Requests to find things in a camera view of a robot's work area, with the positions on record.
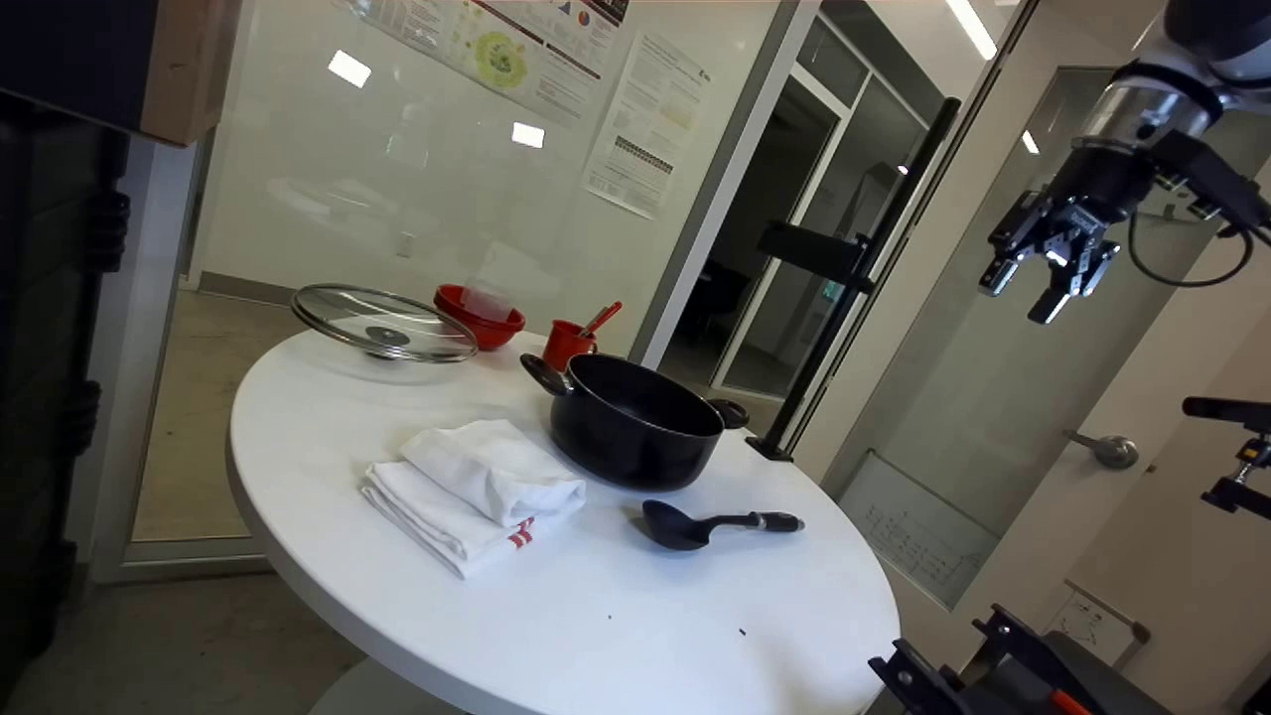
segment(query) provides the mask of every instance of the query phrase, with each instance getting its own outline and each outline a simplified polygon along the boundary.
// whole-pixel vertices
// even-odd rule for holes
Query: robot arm
[[[1203,142],[1223,113],[1271,113],[1271,0],[1170,0],[1057,179],[998,224],[979,288],[1000,294],[1028,254],[1043,254],[1053,282],[1028,317],[1053,323],[1098,288],[1119,252],[1105,227],[1122,224],[1154,183],[1187,191],[1223,236],[1271,227],[1257,188]]]

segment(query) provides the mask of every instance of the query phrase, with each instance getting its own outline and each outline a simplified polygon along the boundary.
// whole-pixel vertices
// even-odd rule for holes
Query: light fixture
[[[518,148],[544,148],[548,133],[530,125],[513,125],[513,142]]]
[[[1025,133],[1025,137],[1022,137],[1022,142],[1025,142],[1025,151],[1028,151],[1028,154],[1040,154],[1040,148],[1035,148],[1032,133]]]
[[[349,52],[333,52],[324,72],[353,85],[353,89],[364,89],[364,78],[367,78],[367,69]]]
[[[998,56],[998,41],[984,27],[979,12],[967,0],[946,0],[953,19],[962,24],[963,41],[979,52],[979,58],[987,65]]]

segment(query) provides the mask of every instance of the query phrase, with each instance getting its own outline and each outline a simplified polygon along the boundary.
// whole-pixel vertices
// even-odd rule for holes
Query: black cooking pot
[[[518,366],[557,393],[552,444],[602,481],[683,490],[721,432],[705,400],[635,363],[579,354],[557,374],[536,354],[518,354]]]

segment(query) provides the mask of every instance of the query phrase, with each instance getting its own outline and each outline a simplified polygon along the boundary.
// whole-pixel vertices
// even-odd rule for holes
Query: table
[[[367,660],[465,711],[733,715],[865,711],[865,668],[898,638],[879,556],[794,464],[721,432],[663,502],[685,514],[798,514],[798,536],[716,529],[663,554],[631,522],[647,491],[587,481],[585,514],[461,579],[357,497],[357,464],[407,432],[508,417],[548,444],[552,399],[517,366],[536,337],[461,366],[391,374],[296,335],[251,366],[230,417],[246,518],[279,576]]]

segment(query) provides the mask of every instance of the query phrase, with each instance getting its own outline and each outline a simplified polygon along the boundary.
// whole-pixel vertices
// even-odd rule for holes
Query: cable
[[[1237,254],[1237,261],[1236,261],[1228,276],[1199,278],[1199,282],[1184,282],[1184,278],[1166,278],[1166,276],[1150,269],[1150,266],[1139,260],[1139,209],[1126,209],[1126,227],[1122,227],[1126,261],[1133,261],[1139,276],[1147,276],[1150,282],[1184,288],[1184,290],[1203,290],[1203,288],[1223,288],[1223,282],[1229,282],[1229,278],[1256,260],[1256,240],[1251,240],[1251,236],[1237,236],[1237,244],[1243,244],[1243,254]]]

